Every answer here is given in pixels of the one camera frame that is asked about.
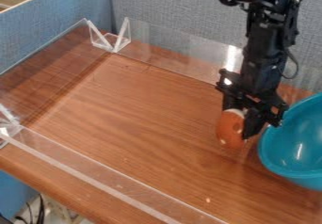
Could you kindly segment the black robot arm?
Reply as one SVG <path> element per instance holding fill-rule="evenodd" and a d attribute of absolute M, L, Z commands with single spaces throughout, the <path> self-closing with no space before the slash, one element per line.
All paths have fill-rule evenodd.
<path fill-rule="evenodd" d="M 248 45 L 238 72 L 220 70 L 217 89 L 225 94 L 224 109 L 244 115 L 242 138 L 256 136 L 264 126 L 281 124 L 289 105 L 277 89 L 284 71 L 296 57 L 291 47 L 300 34 L 297 27 L 303 0 L 220 0 L 248 13 Z"/>

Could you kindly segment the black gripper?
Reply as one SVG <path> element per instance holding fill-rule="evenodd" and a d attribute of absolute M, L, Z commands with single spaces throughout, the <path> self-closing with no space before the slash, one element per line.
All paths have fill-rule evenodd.
<path fill-rule="evenodd" d="M 244 139 L 259 135 L 267 122 L 273 126 L 280 126 L 291 106 L 277 91 L 269 90 L 255 94 L 244 88 L 240 73 L 220 69 L 220 75 L 216 89 L 224 93 L 224 110 L 248 109 Z"/>

